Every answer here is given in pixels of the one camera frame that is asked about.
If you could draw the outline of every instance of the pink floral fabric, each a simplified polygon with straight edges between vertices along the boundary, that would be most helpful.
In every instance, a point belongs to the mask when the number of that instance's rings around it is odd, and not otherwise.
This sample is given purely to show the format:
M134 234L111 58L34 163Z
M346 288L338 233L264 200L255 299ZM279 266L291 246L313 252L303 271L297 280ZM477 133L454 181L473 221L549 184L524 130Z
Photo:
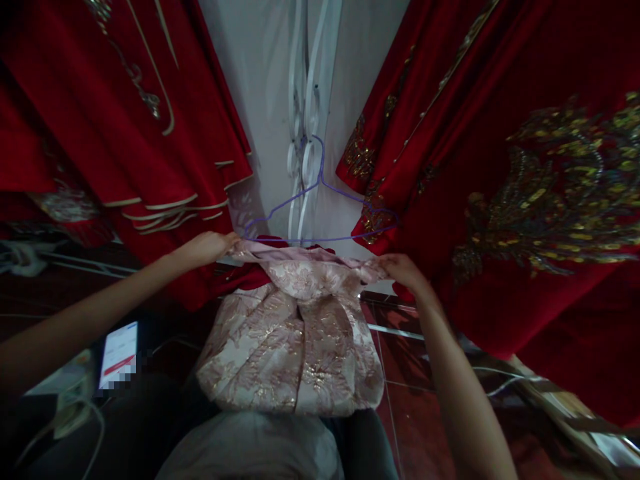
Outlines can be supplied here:
M222 302L197 368L209 400L332 417L376 408L382 367L357 296L384 270L322 249L250 241L233 257L259 263L272 283Z

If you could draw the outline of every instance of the purple wire hanger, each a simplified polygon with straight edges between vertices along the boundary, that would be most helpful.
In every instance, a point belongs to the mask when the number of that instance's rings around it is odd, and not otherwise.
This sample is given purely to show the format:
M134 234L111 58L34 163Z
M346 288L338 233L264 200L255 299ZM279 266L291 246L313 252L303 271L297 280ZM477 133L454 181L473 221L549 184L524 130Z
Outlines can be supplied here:
M332 187L331 185L329 185L326 181L325 181L325 144L324 142L322 142L322 140L320 140L320 137L316 136L316 135L312 135L313 138L315 138L316 140L318 140L318 142L320 142L320 146L322 146L322 158L320 160L320 172L318 172L318 178L315 181L315 183L310 186L309 188L306 188L304 190L302 190L300 193L294 195L293 197L291 197L289 200L287 200L286 202L281 203L280 205L278 205L276 208L272 209L269 212L269 216L267 218L259 218L259 219L254 219L251 220L249 222L249 224L245 227L245 233L243 235L243 238L246 240L253 240L253 241L260 241L260 242L276 242L276 241L288 241L288 242L300 242L300 241L309 241L309 242L322 242L322 241L337 241L337 240L350 240L350 239L356 239L356 238L362 238L362 237L368 237L370 235L375 235L377 233L380 232L384 232L386 230L391 230L392 228L396 228L396 226L399 223L399 219L398 219L398 215L396 214L396 212L392 211L392 210L388 210L388 209L373 209L370 202L366 201L366 200L360 200L357 197L354 197L353 195L348 194L347 192L343 192L340 189L337 189L335 187ZM302 142L305 143L307 141L307 138L304 137L302 139ZM273 214L280 210L282 207L288 205L289 203L291 203L292 201L296 200L296 198L301 197L302 195L304 195L305 193L313 190L314 188L316 188L318 185L323 184L325 187L330 188L331 190L333 190L336 193L339 193L340 195L349 198L351 200L355 200L358 203L362 203L364 206L366 206L371 214L377 213L377 212L387 212L391 215L393 215L393 217L395 218L395 223L388 226L388 227L384 227L372 232L368 232L368 233L361 233L360 235L352 235L350 237L340 237L340 238L334 238L334 239L258 239L258 238L248 238L248 234L249 234L249 229L254 226L254 224L258 223L258 222L262 222L262 221L268 221L271 219L271 217L273 216Z

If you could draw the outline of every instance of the hand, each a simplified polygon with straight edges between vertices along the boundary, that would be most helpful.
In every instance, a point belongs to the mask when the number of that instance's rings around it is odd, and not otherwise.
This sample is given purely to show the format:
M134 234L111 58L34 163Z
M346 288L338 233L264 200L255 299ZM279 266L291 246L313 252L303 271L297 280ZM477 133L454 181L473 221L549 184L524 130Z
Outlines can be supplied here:
M388 253L378 258L378 261L392 279L411 291L416 301L422 299L444 315L438 295L408 256L404 253Z
M418 270L418 267L415 266L415 263L404 253L388 253L382 255L378 261L392 279L412 292L429 285L429 282L422 275L422 272Z
M171 257L180 268L192 270L219 260L239 241L234 232L227 235L204 232L176 249Z

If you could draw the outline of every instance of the white wall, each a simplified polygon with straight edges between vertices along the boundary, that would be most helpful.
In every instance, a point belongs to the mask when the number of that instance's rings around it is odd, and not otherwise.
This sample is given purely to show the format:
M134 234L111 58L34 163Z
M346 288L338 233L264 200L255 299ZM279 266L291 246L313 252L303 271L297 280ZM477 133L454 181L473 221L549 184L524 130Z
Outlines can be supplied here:
M344 0L325 137L325 179L349 191L333 172L369 96L409 0ZM237 226L264 216L291 196L287 78L289 16L293 0L200 0L220 64L253 147L255 179L229 192ZM321 0L309 0L309 43ZM344 237L362 205L320 187L315 236ZM288 209L269 221L272 235L286 236ZM339 255L366 259L371 253L352 240L326 246ZM389 285L381 284L385 292Z

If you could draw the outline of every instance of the phone screen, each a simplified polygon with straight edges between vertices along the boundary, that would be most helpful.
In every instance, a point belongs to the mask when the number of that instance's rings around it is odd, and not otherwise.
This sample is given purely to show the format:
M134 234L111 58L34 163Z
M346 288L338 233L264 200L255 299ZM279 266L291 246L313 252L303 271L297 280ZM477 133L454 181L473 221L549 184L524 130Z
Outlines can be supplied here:
M135 373L138 322L130 323L107 335L100 370L100 389L110 389L114 382L128 381Z

